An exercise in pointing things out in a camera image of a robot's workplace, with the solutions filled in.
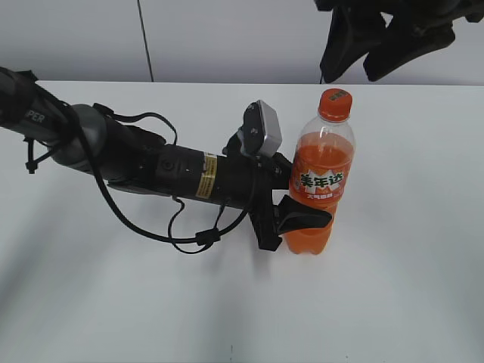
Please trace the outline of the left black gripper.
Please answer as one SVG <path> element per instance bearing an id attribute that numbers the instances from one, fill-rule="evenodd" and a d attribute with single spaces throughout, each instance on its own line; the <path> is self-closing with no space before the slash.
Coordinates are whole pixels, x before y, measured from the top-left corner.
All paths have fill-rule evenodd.
<path id="1" fill-rule="evenodd" d="M 240 184 L 241 206 L 250 217 L 256 234 L 258 248 L 277 250 L 282 234 L 310 228 L 324 228 L 333 215 L 325 210 L 314 209 L 285 195 L 273 203 L 273 191 L 287 190 L 292 163 L 281 153 L 271 157 L 244 155 L 241 139 L 233 135 L 223 149 L 229 166 L 234 167 L 233 176 Z"/>

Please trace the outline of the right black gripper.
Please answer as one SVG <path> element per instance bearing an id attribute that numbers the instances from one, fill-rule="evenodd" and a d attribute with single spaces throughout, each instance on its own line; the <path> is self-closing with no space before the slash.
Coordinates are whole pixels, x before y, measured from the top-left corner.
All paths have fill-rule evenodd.
<path id="1" fill-rule="evenodd" d="M 483 1 L 315 1 L 332 18 L 320 62 L 320 82 L 339 79 L 360 57 L 367 56 L 367 78 L 376 82 L 392 71 L 455 40 L 452 22 L 483 19 Z M 402 19 L 386 29 L 384 14 Z"/>

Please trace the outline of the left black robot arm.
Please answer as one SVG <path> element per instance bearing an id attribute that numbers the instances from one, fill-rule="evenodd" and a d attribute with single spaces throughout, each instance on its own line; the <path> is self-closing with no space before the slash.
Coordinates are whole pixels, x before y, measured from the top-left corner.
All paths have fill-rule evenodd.
<path id="1" fill-rule="evenodd" d="M 45 157 L 92 175 L 113 213 L 116 189 L 240 210 L 249 218 L 261 250 L 275 251 L 284 234 L 323 228 L 332 214 L 273 193 L 290 186 L 292 163 L 279 152 L 281 129 L 273 108 L 251 103 L 222 155 L 182 147 L 137 127 L 140 116 L 123 116 L 102 104 L 68 104 L 45 90 L 30 71 L 1 70 L 1 126 Z"/>

